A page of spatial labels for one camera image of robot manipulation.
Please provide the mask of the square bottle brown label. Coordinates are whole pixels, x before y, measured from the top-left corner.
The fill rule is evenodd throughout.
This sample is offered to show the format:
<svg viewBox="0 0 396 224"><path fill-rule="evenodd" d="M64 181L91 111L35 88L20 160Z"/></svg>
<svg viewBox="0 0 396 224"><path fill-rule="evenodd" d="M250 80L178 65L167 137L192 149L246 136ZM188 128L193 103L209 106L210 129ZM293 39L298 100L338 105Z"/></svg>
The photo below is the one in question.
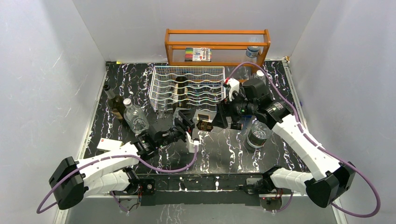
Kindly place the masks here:
<svg viewBox="0 0 396 224"><path fill-rule="evenodd" d="M200 133L211 133L214 130L212 121L215 118L215 112L197 110L193 116L195 127L193 129L193 136L198 137Z"/></svg>

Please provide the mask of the dark green wine bottle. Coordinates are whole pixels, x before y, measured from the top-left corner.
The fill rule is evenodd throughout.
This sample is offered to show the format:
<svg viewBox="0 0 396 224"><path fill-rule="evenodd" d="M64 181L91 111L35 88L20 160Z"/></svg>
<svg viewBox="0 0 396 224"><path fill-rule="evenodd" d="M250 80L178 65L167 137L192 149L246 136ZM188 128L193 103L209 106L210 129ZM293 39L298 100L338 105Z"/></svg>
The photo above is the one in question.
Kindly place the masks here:
<svg viewBox="0 0 396 224"><path fill-rule="evenodd" d="M179 76L175 79L175 86L173 90L173 103L172 109L175 111L177 108L186 108L187 107L187 78L184 76Z"/></svg>

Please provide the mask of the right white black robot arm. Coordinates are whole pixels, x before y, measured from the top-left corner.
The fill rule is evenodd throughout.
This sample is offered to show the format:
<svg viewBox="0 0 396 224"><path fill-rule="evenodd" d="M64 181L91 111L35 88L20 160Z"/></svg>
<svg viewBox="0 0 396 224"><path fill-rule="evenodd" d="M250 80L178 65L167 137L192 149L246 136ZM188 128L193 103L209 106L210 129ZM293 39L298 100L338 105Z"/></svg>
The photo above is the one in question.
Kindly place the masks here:
<svg viewBox="0 0 396 224"><path fill-rule="evenodd" d="M284 101L272 100L265 83L253 78L239 83L227 78L223 84L229 88L228 96L216 104L214 127L239 128L243 116L255 116L280 136L309 168L309 172L287 170L274 166L255 183L255 189L276 193L290 189L308 197L325 208L346 192L354 179L352 164L340 162L319 149L319 143L304 129Z"/></svg>

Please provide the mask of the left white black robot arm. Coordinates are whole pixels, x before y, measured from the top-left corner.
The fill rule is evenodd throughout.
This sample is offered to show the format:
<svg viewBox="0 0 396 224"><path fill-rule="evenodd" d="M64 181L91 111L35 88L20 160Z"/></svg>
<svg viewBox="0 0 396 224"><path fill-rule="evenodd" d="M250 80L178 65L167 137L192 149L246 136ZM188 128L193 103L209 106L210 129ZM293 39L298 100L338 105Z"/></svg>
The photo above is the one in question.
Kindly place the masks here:
<svg viewBox="0 0 396 224"><path fill-rule="evenodd" d="M127 168L139 163L161 173L178 173L193 165L199 151L199 139L192 138L195 127L194 109L178 108L174 113L173 126L167 131L154 133L148 129L138 135L137 141L128 142L88 159L75 160L67 157L59 163L49 179L50 192L44 202L53 195L53 206L67 210L80 203L85 197L112 191L136 193L142 184ZM183 168L165 170L154 167L148 160L158 154L158 150L171 143L182 140L186 143L193 159Z"/></svg>

